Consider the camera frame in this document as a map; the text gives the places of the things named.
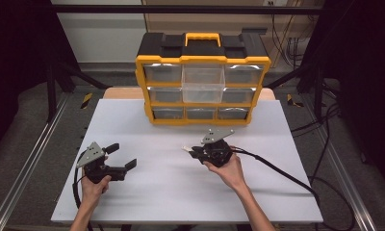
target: gray floor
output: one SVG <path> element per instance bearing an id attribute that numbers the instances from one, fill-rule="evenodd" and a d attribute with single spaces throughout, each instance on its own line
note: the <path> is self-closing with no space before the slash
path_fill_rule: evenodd
<path id="1" fill-rule="evenodd" d="M 136 84 L 132 73 L 110 72 L 93 73 L 94 77 L 106 84 L 115 86 L 132 86 Z M 265 79 L 265 84 L 282 76 L 284 72 L 272 71 Z M 291 129 L 309 123 L 312 118 L 304 107 L 288 105 L 287 95 L 290 94 L 296 103 L 302 103 L 303 97 L 295 90 L 297 80 L 294 79 L 274 90 L 275 96 L 281 101 L 283 110 Z M 338 83 L 328 81 L 333 87 Z M 92 92 L 92 98 L 86 109 L 81 109 L 85 95 Z M 86 134 L 97 100 L 103 96 L 103 90 L 87 86 L 78 81 L 78 87 L 72 94 L 66 95 L 58 91 L 59 97 L 68 97 L 66 108 L 57 124 L 53 135 L 27 185 L 19 197 L 7 225 L 37 226 L 40 229 L 66 228 L 65 225 L 50 221 L 56 205 L 56 198 L 61 192 L 69 170 Z M 335 100 L 325 95 L 323 103 L 327 106 Z M 23 168 L 32 151 L 47 117 L 46 85 L 41 84 L 20 95 L 19 111 L 8 133 L 0 143 L 0 206 L 12 187 L 14 180 Z M 385 230 L 385 182 L 375 166 L 364 164 L 360 159 L 360 151 L 353 136 L 347 130 L 343 119 L 335 116 L 329 121 L 330 140 L 334 144 L 353 183 L 360 193 L 377 230 Z M 312 131 L 295 138 L 295 144 L 306 173 L 311 175 L 322 150 L 317 131 Z M 323 159 L 318 176 L 327 180 L 340 190 L 337 178 L 327 159 Z M 351 216 L 346 204 L 333 191 L 320 182 L 315 182 L 314 189 L 321 197 L 321 212 L 324 221 L 336 228 L 346 228 Z M 279 224 L 281 230 L 314 230 L 309 224 Z M 171 226 L 134 226 L 133 230 L 171 230 Z M 197 226 L 194 230 L 233 230 L 230 227 Z M 358 225 L 353 230 L 360 230 Z"/>

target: silver mounting plate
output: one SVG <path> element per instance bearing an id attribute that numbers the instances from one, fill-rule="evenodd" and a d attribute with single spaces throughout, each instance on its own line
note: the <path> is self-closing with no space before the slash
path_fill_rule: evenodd
<path id="1" fill-rule="evenodd" d="M 232 135 L 234 133 L 235 131 L 233 129 L 209 129 L 207 135 L 205 135 L 201 143 L 213 143 L 223 138 L 226 138 L 227 136 Z"/>
<path id="2" fill-rule="evenodd" d="M 82 158 L 78 161 L 78 164 L 76 164 L 76 168 L 82 167 L 96 159 L 99 159 L 101 157 L 105 156 L 105 152 L 103 149 L 94 141 L 90 144 L 90 146 L 85 151 L 85 154 L 82 156 Z"/>

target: white tabletop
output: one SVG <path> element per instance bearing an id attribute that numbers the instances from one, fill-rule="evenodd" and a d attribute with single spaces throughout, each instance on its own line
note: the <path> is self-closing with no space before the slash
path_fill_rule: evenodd
<path id="1" fill-rule="evenodd" d="M 143 104 L 142 99 L 98 102 L 78 155 L 93 141 L 101 147 L 118 142 L 120 149 L 109 156 L 106 165 L 123 167 L 135 158 L 138 165 L 124 181 L 110 183 L 91 220 L 120 224 L 248 222 L 234 192 L 181 149 L 184 145 L 202 145 L 208 129 L 215 127 L 152 125 L 144 115 Z M 249 125 L 227 128 L 235 130 L 225 138 L 228 144 L 262 156 L 309 185 L 279 101 L 259 101 Z M 254 158 L 239 156 L 246 183 L 271 221 L 322 222 L 316 200 L 308 191 Z M 75 163 L 53 221 L 71 223 L 75 218 Z"/>

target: yellow and black storage organizer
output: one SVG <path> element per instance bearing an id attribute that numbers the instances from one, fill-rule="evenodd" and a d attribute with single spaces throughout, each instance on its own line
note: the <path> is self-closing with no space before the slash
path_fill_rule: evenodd
<path id="1" fill-rule="evenodd" d="M 146 33 L 136 68 L 151 123 L 244 125 L 270 58 L 257 34 Z"/>

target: transparent drawer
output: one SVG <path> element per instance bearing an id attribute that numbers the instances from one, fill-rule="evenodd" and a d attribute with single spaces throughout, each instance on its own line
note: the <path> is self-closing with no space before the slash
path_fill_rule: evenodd
<path id="1" fill-rule="evenodd" d="M 223 91 L 222 103 L 251 103 L 256 89 L 233 89 Z"/>
<path id="2" fill-rule="evenodd" d="M 225 83 L 227 84 L 258 84 L 264 70 L 263 65 L 238 65 L 225 66 Z"/>
<path id="3" fill-rule="evenodd" d="M 180 88 L 147 88 L 151 102 L 181 102 Z"/>
<path id="4" fill-rule="evenodd" d="M 158 119 L 182 119 L 182 107 L 152 107 L 154 118 Z"/>
<path id="5" fill-rule="evenodd" d="M 177 82 L 181 81 L 180 64 L 144 64 L 144 74 L 150 82 Z"/>
<path id="6" fill-rule="evenodd" d="M 219 103 L 225 79 L 220 64 L 184 64 L 183 101 L 186 103 Z"/>
<path id="7" fill-rule="evenodd" d="M 218 108 L 219 119 L 246 119 L 249 108 Z"/>
<path id="8" fill-rule="evenodd" d="M 191 108 L 186 109 L 188 119 L 214 119 L 216 108 Z"/>

